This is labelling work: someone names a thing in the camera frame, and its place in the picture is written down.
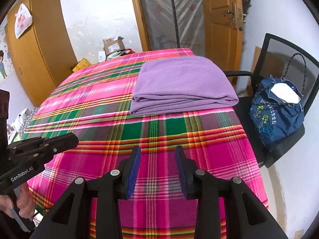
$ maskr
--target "wooden wardrobe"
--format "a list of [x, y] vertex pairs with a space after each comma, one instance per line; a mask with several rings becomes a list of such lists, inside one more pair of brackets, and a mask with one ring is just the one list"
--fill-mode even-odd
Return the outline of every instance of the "wooden wardrobe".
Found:
[[[29, 9], [32, 25], [14, 34], [21, 3]], [[20, 0], [8, 13], [6, 39], [16, 74], [34, 106], [40, 106], [77, 64], [65, 27], [60, 0]]]

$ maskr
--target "blue drawstring bag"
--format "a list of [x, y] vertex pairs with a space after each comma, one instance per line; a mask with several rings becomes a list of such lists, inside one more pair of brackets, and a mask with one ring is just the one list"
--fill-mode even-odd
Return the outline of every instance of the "blue drawstring bag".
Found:
[[[290, 63], [296, 55], [300, 55], [305, 64], [301, 94], [292, 82], [285, 79]], [[305, 117], [303, 107], [300, 103], [293, 104], [284, 102], [271, 91], [271, 88], [277, 83], [286, 83], [301, 98], [300, 102], [302, 102], [306, 73], [307, 66], [305, 58], [302, 54], [296, 53], [290, 58], [282, 78], [273, 78], [272, 75], [270, 75], [260, 82], [260, 86], [253, 98], [249, 114], [259, 132], [261, 140], [268, 150], [272, 150], [276, 141], [289, 136], [300, 128]]]

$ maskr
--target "chair backrest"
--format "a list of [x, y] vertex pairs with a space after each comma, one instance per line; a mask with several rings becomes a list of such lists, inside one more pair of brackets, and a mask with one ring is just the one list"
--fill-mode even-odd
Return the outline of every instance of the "chair backrest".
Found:
[[282, 77], [287, 69], [288, 62], [296, 53], [302, 54], [305, 60], [297, 54], [291, 60], [285, 78], [294, 83], [298, 91], [302, 93], [306, 62], [306, 80], [301, 105], [304, 107], [305, 114], [307, 114], [319, 90], [319, 62], [295, 44], [267, 33], [252, 76], [252, 86], [256, 92], [258, 83], [262, 79], [270, 75], [276, 78]]

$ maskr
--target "cartoon wall sticker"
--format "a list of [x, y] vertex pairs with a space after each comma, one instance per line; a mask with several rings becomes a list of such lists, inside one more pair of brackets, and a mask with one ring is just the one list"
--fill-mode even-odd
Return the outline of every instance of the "cartoon wall sticker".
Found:
[[0, 50], [0, 72], [3, 76], [3, 79], [5, 79], [7, 77], [7, 74], [6, 74], [5, 69], [4, 69], [3, 57], [4, 57], [4, 53], [2, 50]]

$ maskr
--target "plaid tablecloth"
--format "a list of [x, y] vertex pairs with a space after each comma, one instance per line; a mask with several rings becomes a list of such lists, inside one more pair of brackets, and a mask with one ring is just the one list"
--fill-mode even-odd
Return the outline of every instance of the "plaid tablecloth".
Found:
[[[192, 55], [189, 49], [137, 53], [66, 79], [41, 105], [24, 138], [73, 132], [80, 142], [56, 155], [44, 172], [29, 180], [37, 204], [52, 206], [76, 177], [101, 177], [139, 145], [142, 159], [135, 192], [119, 203], [124, 238], [193, 238], [197, 203], [184, 199], [174, 159], [175, 146], [182, 145], [186, 156], [216, 177], [240, 176], [267, 206], [256, 159], [232, 108], [129, 115], [131, 93], [144, 62]], [[220, 208], [225, 238], [222, 202]], [[95, 216], [93, 209], [92, 237]]]

